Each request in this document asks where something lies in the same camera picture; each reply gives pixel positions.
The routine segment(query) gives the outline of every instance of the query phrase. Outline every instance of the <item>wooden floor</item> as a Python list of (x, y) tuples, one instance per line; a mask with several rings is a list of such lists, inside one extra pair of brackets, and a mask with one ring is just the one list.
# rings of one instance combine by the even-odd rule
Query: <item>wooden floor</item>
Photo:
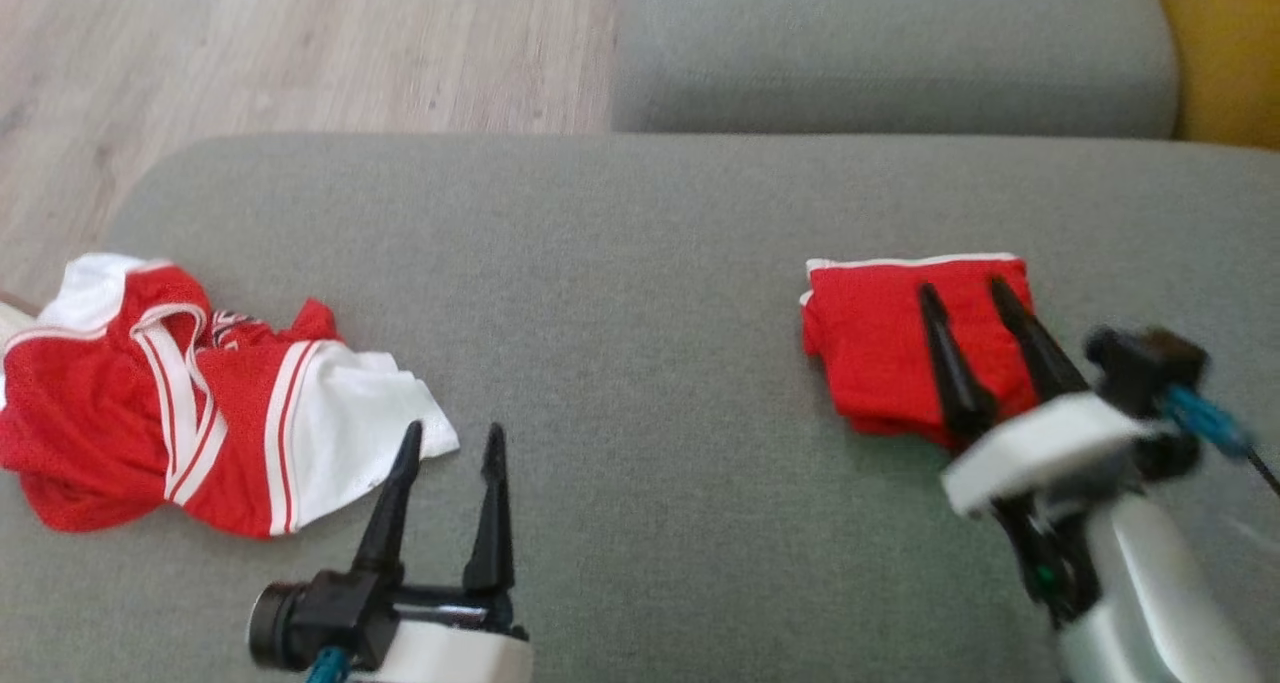
[(616, 1), (0, 0), (0, 290), (210, 136), (604, 130)]

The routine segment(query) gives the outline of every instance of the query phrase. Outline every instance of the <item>blue cable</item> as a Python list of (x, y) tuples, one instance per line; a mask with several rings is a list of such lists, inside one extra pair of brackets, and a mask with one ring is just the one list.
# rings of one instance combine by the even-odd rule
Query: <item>blue cable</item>
[(347, 656), (347, 651), (329, 646), (316, 656), (307, 683), (347, 683), (348, 675), (351, 675), (351, 657)]
[(1226, 458), (1248, 460), (1271, 492), (1280, 496), (1280, 480), (1267, 468), (1266, 460), (1253, 449), (1253, 434), (1226, 413), (1184, 386), (1171, 386), (1161, 404), (1165, 413), (1179, 428), (1212, 443)]

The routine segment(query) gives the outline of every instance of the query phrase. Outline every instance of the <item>white fabric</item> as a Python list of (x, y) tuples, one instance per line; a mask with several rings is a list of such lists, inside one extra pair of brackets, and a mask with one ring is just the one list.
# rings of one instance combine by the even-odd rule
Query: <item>white fabric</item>
[(58, 297), (40, 311), (36, 322), (41, 326), (69, 327), (78, 333), (105, 327), (120, 311), (127, 274), (148, 265), (145, 260), (128, 255), (79, 256), (67, 265)]
[(397, 368), (385, 352), (357, 354), (324, 342), (305, 361), (297, 388), (297, 405), (284, 422), (297, 501), (291, 531), (383, 482), (412, 420), (422, 422), (424, 459), (458, 449), (458, 434), (426, 384)]

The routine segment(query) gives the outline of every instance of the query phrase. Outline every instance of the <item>folded red shorts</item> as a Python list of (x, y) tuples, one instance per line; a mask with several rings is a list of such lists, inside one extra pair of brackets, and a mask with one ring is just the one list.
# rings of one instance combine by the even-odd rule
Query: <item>folded red shorts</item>
[(810, 260), (801, 297), (804, 347), (822, 356), (840, 414), (864, 434), (920, 434), (954, 449), (929, 361), (919, 287), (933, 283), (951, 333), (1000, 418), (1036, 405), (1018, 342), (1000, 322), (989, 279), (1005, 278), (1032, 310), (1027, 263), (1014, 255), (943, 255), (923, 260)]

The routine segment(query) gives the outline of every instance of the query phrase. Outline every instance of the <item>gray couch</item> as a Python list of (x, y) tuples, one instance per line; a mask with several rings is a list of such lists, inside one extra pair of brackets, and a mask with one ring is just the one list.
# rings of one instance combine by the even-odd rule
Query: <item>gray couch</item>
[(623, 0), (614, 130), (1170, 137), (1160, 0)]
[[(276, 324), (319, 295), (429, 381), (463, 449), (419, 481), (411, 579), (458, 574), (507, 423), (541, 682), (1053, 683), (1047, 623), (996, 524), (951, 514), (941, 451), (832, 411), (804, 260), (1016, 251), (1065, 342), (1203, 342), (1275, 466), (1276, 191), (1280, 155), (1134, 141), (280, 136), (169, 159), (104, 246)], [(1280, 505), (1216, 458), (1156, 495), (1275, 677)], [(174, 509), (67, 536), (0, 475), (0, 679), (296, 680), (248, 663), (253, 597), (343, 565), (369, 513), (271, 542)]]

